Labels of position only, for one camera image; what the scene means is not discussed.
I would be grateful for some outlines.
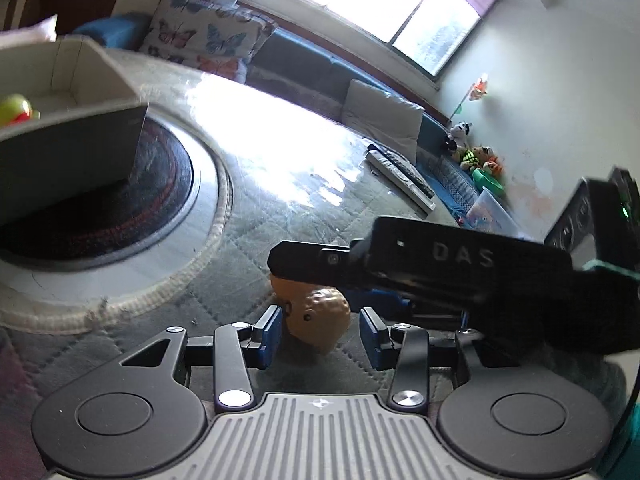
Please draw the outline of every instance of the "plush toy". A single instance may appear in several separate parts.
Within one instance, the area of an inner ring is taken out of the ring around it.
[[[495,155],[489,157],[489,160],[482,165],[482,169],[494,178],[502,174],[502,165],[498,162],[498,157]]]
[[[494,156],[494,150],[487,146],[476,146],[466,152],[460,158],[460,168],[472,172],[475,168],[482,168],[489,159]]]
[[[465,156],[466,152],[468,152],[468,149],[464,146],[456,146],[455,150],[452,150],[451,152],[451,158],[454,162],[460,164],[460,162],[462,162],[462,157]]]
[[[471,123],[463,122],[451,127],[447,134],[447,137],[449,138],[447,145],[452,152],[456,151],[458,147],[468,148],[468,145],[466,144],[466,136],[468,136],[471,126]]]
[[[351,320],[349,303],[336,288],[292,282],[269,276],[277,297],[287,303],[289,333],[321,354],[335,348]]]

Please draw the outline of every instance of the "wall stain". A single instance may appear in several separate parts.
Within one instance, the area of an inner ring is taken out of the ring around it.
[[[534,183],[524,182],[512,176],[508,193],[511,203],[524,203],[534,218],[547,220],[554,211],[551,197],[540,193]]]

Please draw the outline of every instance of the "window frame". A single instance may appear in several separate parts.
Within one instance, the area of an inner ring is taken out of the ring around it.
[[[317,2],[315,2],[313,0],[303,0],[303,1],[308,5],[311,5],[313,7],[316,7],[317,9],[322,10],[322,12],[327,13],[333,19],[339,20],[340,22],[348,25],[349,27],[354,28],[355,30],[359,31],[359,33],[363,34],[364,36],[367,36],[370,40],[375,41],[377,44],[388,48],[393,54],[398,56],[404,62],[407,62],[408,64],[410,64],[413,68],[417,69],[423,76],[427,77],[431,82],[437,83],[443,77],[443,74],[446,72],[446,69],[450,65],[450,63],[452,63],[452,61],[459,55],[460,51],[463,50],[463,48],[469,42],[470,38],[472,38],[475,35],[475,32],[476,32],[476,30],[478,30],[479,25],[481,25],[481,23],[484,22],[485,17],[487,17],[492,12],[492,10],[494,10],[495,5],[500,0],[495,0],[492,3],[491,7],[489,7],[489,9],[487,9],[485,14],[478,18],[478,20],[476,21],[474,26],[471,27],[468,30],[468,32],[465,34],[465,36],[462,39],[462,41],[460,41],[460,44],[456,47],[456,49],[449,56],[449,58],[447,58],[447,60],[443,63],[443,65],[440,67],[440,69],[438,70],[438,72],[436,74],[432,74],[431,72],[429,72],[420,63],[418,63],[417,61],[413,60],[411,57],[407,56],[407,54],[405,54],[400,49],[398,49],[398,47],[393,45],[393,42],[398,38],[398,36],[400,36],[400,34],[402,34],[402,31],[409,24],[409,22],[411,21],[412,17],[415,15],[415,13],[418,11],[418,9],[420,9],[420,6],[422,5],[422,3],[425,0],[420,0],[418,2],[418,4],[414,7],[414,10],[412,10],[412,12],[406,17],[404,22],[402,22],[402,25],[400,26],[400,28],[398,30],[396,30],[396,32],[393,34],[393,36],[391,37],[391,40],[389,40],[389,42],[380,40],[380,38],[377,38],[376,36],[371,34],[368,30],[365,30],[364,28],[359,27],[355,23],[350,22],[349,20],[347,20],[345,17],[341,16],[337,12],[334,12],[331,9],[329,9],[326,5],[318,4]]]

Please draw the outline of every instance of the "white tray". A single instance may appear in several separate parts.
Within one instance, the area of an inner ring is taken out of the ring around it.
[[[97,43],[0,50],[0,98],[15,93],[41,118],[0,128],[0,225],[129,177],[146,103]]]

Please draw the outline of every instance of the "remote control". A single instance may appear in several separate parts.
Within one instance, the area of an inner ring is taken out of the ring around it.
[[[429,198],[433,198],[435,196],[433,189],[427,186],[420,176],[420,173],[415,171],[413,168],[408,167],[399,156],[392,152],[386,152],[384,155],[396,166],[396,168],[398,168],[398,170],[402,171],[402,173],[407,176],[411,182],[418,186],[418,189],[420,189],[421,192]]]
[[[385,148],[380,148],[376,144],[370,144],[368,150],[378,150],[382,155],[386,156],[393,165],[398,168],[398,170],[402,171],[402,173],[409,178],[421,192],[423,192],[427,197],[433,198],[435,193],[433,189],[427,185],[427,183],[422,178],[422,175],[418,173],[418,171],[411,166],[409,161],[404,161],[401,156],[396,155],[391,150],[386,150]]]
[[[429,214],[436,209],[435,203],[426,196],[418,186],[416,186],[402,171],[398,170],[395,165],[386,156],[382,155],[378,150],[369,150],[366,159],[386,176],[391,182],[396,184],[411,200],[417,203],[425,213]]]

